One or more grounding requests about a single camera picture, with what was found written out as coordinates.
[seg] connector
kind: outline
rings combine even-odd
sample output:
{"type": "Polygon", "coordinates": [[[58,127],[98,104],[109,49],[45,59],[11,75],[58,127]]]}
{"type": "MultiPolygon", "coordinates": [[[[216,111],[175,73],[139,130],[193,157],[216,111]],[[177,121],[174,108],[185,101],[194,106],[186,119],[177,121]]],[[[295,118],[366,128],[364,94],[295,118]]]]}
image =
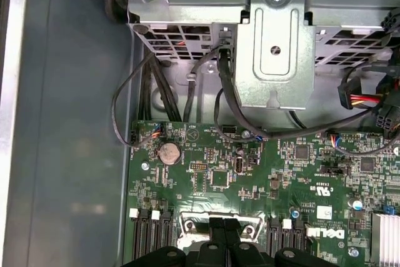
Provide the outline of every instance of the connector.
{"type": "Polygon", "coordinates": [[[400,123],[400,91],[391,91],[376,117],[376,126],[383,128],[386,136],[391,136],[394,127],[400,123]]]}
{"type": "Polygon", "coordinates": [[[388,12],[381,26],[385,33],[393,33],[400,29],[400,8],[388,12]]]}
{"type": "Polygon", "coordinates": [[[386,94],[393,90],[394,78],[389,75],[385,75],[381,81],[377,84],[375,92],[376,94],[386,94]]]}
{"type": "Polygon", "coordinates": [[[337,91],[339,92],[339,99],[342,107],[346,109],[353,109],[353,106],[351,104],[351,95],[362,94],[361,79],[358,76],[355,76],[350,81],[338,86],[337,91]]]}

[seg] gray side panel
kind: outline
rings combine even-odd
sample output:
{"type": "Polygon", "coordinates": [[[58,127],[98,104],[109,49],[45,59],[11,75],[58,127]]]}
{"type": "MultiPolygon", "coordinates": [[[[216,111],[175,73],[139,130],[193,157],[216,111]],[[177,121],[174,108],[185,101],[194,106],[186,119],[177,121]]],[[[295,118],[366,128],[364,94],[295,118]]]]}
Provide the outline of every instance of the gray side panel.
{"type": "Polygon", "coordinates": [[[103,0],[28,0],[3,266],[118,266],[131,33],[103,0]],[[119,119],[126,119],[126,93],[119,119]]]}

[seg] blue capacitor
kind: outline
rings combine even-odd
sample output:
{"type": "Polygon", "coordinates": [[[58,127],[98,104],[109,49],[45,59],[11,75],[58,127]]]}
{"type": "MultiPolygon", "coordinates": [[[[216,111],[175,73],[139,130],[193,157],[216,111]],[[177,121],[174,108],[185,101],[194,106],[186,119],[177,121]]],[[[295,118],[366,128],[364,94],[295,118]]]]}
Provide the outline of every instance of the blue capacitor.
{"type": "Polygon", "coordinates": [[[383,211],[386,214],[389,214],[389,215],[395,215],[396,214],[396,210],[394,209],[393,206],[383,206],[383,211]]]}
{"type": "Polygon", "coordinates": [[[291,216],[293,219],[298,219],[300,217],[300,212],[296,209],[291,210],[291,216]]]}

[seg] black ram slot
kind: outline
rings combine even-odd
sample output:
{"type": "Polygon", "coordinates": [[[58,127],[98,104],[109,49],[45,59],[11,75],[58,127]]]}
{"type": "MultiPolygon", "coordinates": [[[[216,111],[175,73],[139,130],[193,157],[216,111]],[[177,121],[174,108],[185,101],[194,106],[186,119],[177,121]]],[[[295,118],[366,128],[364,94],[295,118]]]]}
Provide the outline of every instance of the black ram slot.
{"type": "Polygon", "coordinates": [[[306,250],[306,237],[304,231],[301,229],[294,230],[294,248],[305,251],[306,250]]]}
{"type": "Polygon", "coordinates": [[[137,219],[137,230],[134,237],[134,259],[138,259],[146,254],[147,236],[149,234],[149,211],[143,209],[137,219]]]}
{"type": "Polygon", "coordinates": [[[291,229],[283,229],[282,230],[282,246],[285,247],[293,247],[293,230],[291,229]]]}
{"type": "Polygon", "coordinates": [[[306,227],[304,222],[296,220],[294,222],[294,248],[306,250],[306,227]]]}
{"type": "Polygon", "coordinates": [[[267,224],[267,254],[272,258],[282,248],[282,233],[279,220],[272,219],[267,224]]]}
{"type": "Polygon", "coordinates": [[[152,235],[150,252],[160,248],[161,244],[161,225],[159,220],[152,221],[152,235]]]}
{"type": "Polygon", "coordinates": [[[173,221],[171,212],[164,212],[161,215],[161,240],[160,247],[171,246],[173,244],[173,221]]]}
{"type": "Polygon", "coordinates": [[[133,222],[133,249],[132,249],[132,260],[136,259],[136,236],[138,235],[138,219],[137,218],[132,218],[133,222]]]}

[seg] metal bracket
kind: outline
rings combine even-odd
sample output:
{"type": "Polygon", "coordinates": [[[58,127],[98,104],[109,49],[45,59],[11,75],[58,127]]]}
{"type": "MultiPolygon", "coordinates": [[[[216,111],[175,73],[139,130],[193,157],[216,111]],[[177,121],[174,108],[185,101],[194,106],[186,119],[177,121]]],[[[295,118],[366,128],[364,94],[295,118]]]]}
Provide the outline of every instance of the metal bracket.
{"type": "Polygon", "coordinates": [[[250,1],[249,23],[237,27],[234,80],[241,104],[304,109],[314,88],[315,52],[305,0],[250,1]]]}

